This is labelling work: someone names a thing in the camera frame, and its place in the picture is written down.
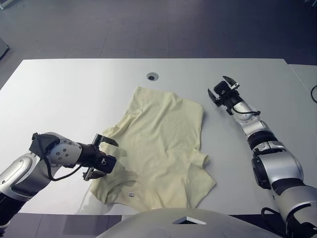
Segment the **black cable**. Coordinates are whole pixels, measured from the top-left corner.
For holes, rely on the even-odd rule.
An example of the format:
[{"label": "black cable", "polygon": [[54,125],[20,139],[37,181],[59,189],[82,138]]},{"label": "black cable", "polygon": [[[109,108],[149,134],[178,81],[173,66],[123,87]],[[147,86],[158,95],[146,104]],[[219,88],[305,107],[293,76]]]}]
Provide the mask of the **black cable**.
[{"label": "black cable", "polygon": [[317,100],[313,97],[313,91],[314,91],[315,88],[317,88],[317,85],[312,88],[312,90],[311,90],[311,97],[312,97],[312,100],[313,100],[315,103],[317,103]]},{"label": "black cable", "polygon": [[69,177],[69,176],[72,176],[74,173],[76,173],[76,172],[82,167],[82,165],[80,165],[80,166],[78,166],[78,168],[75,169],[73,172],[71,172],[71,173],[69,173],[69,174],[67,174],[67,175],[65,175],[65,176],[59,177],[59,178],[54,178],[54,177],[52,176],[52,170],[51,170],[51,165],[50,165],[49,160],[48,160],[46,157],[44,157],[43,159],[44,159],[44,161],[45,161],[46,167],[48,168],[49,178],[50,178],[50,180],[52,180],[52,181],[59,181],[59,180],[65,179],[65,178],[67,178],[67,177]]},{"label": "black cable", "polygon": [[275,211],[275,210],[273,210],[273,209],[271,209],[271,208],[269,208],[269,207],[264,207],[264,208],[261,209],[261,217],[262,217],[263,221],[265,222],[265,224],[266,224],[273,232],[275,232],[277,235],[279,235],[279,236],[281,236],[281,237],[284,237],[284,238],[289,238],[289,236],[288,236],[286,233],[282,233],[282,232],[278,231],[275,227],[273,227],[273,226],[271,225],[270,222],[267,221],[267,219],[266,219],[266,217],[265,217],[265,212],[266,212],[266,211],[269,211],[269,212],[271,212],[271,213],[273,213],[273,214],[276,214],[276,215],[280,215],[280,213],[278,213],[277,211]]},{"label": "black cable", "polygon": [[231,107],[232,107],[232,110],[233,110],[233,111],[235,111],[235,112],[236,112],[236,113],[238,113],[238,114],[250,114],[250,113],[252,113],[252,115],[254,115],[254,116],[258,116],[258,115],[260,115],[260,114],[261,114],[261,112],[260,112],[260,111],[257,111],[257,112],[250,111],[250,112],[245,112],[245,113],[243,113],[243,112],[239,112],[239,111],[237,111],[237,110],[234,108],[234,105],[233,105],[233,102],[232,102],[231,98],[230,98],[230,102],[231,102]]}]

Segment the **floor tile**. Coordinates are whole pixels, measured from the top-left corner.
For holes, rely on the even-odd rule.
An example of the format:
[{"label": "floor tile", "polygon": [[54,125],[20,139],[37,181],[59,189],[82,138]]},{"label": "floor tile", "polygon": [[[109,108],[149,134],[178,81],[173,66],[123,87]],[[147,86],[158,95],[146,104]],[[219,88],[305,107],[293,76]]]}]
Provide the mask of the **floor tile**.
[{"label": "floor tile", "polygon": [[5,238],[35,238],[42,214],[16,214],[5,230]]},{"label": "floor tile", "polygon": [[110,32],[104,48],[105,49],[135,49],[137,43],[137,33],[134,32]]},{"label": "floor tile", "polygon": [[170,58],[203,58],[202,50],[178,50],[178,49],[170,49],[169,50]]},{"label": "floor tile", "polygon": [[100,58],[134,58],[135,50],[107,50],[101,52]]},{"label": "floor tile", "polygon": [[118,215],[109,216],[109,222],[108,222],[108,228],[107,229],[110,229],[114,225],[116,225],[119,222],[121,222],[121,218],[122,218],[122,216],[118,216]]},{"label": "floor tile", "polygon": [[63,59],[69,49],[38,49],[33,55],[33,59]]},{"label": "floor tile", "polygon": [[138,37],[137,49],[167,49],[168,34],[167,32],[140,32]]},{"label": "floor tile", "polygon": [[102,49],[70,49],[65,58],[99,58]]},{"label": "floor tile", "polygon": [[135,58],[168,58],[168,49],[165,50],[148,50],[148,49],[137,49],[135,51]]},{"label": "floor tile", "polygon": [[111,32],[138,32],[140,17],[119,16],[112,20]]},{"label": "floor tile", "polygon": [[196,31],[170,31],[168,34],[171,49],[201,49],[201,41]]},{"label": "floor tile", "polygon": [[108,216],[43,215],[36,238],[95,238],[107,226]]}]

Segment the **black robot arm segment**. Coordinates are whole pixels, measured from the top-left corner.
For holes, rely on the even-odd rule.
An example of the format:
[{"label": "black robot arm segment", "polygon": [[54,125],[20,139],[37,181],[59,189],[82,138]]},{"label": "black robot arm segment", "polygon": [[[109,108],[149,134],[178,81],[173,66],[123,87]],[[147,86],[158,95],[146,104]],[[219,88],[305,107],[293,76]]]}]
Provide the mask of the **black robot arm segment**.
[{"label": "black robot arm segment", "polygon": [[[118,144],[98,135],[93,144],[73,142],[56,133],[33,134],[30,153],[15,160],[0,174],[0,237],[11,218],[22,206],[51,181],[64,179],[81,167],[88,167],[84,180],[96,179],[112,172],[116,158],[99,150],[99,144]],[[77,169],[66,176],[54,178],[61,167]]]},{"label": "black robot arm segment", "polygon": [[304,184],[303,170],[295,156],[278,141],[260,112],[254,112],[239,96],[239,84],[224,76],[208,94],[241,125],[253,152],[252,166],[258,185],[270,189],[292,237],[317,236],[317,189]]}]

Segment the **pale yellow shirt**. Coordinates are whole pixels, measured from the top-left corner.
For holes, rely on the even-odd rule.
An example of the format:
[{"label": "pale yellow shirt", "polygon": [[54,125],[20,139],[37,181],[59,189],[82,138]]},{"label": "pale yellow shirt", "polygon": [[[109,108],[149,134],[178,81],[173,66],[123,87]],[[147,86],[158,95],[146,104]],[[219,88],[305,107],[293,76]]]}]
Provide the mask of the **pale yellow shirt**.
[{"label": "pale yellow shirt", "polygon": [[215,186],[203,169],[209,158],[199,151],[203,113],[175,93],[138,87],[122,120],[104,132],[120,148],[102,143],[100,150],[117,163],[91,192],[104,204],[137,211],[197,207]]}]

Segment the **silver robot arm segment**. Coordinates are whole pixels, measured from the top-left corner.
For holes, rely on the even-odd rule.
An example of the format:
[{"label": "silver robot arm segment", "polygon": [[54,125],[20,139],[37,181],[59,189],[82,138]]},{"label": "silver robot arm segment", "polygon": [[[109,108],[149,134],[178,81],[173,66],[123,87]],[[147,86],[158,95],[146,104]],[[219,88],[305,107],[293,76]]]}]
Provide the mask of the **silver robot arm segment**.
[{"label": "silver robot arm segment", "polygon": [[[30,153],[19,157],[0,174],[0,237],[11,218],[51,181],[69,177],[81,167],[88,167],[84,180],[111,173],[116,158],[99,150],[101,142],[118,146],[114,140],[98,134],[90,145],[73,142],[53,132],[33,134]],[[61,167],[75,165],[79,166],[70,174],[54,178]]]},{"label": "silver robot arm segment", "polygon": [[260,120],[260,112],[252,111],[239,96],[239,84],[229,77],[224,79],[214,87],[217,98],[209,89],[208,94],[218,107],[227,107],[241,125],[253,152],[258,185],[271,190],[288,235],[317,237],[317,189],[304,184],[301,164]]}]

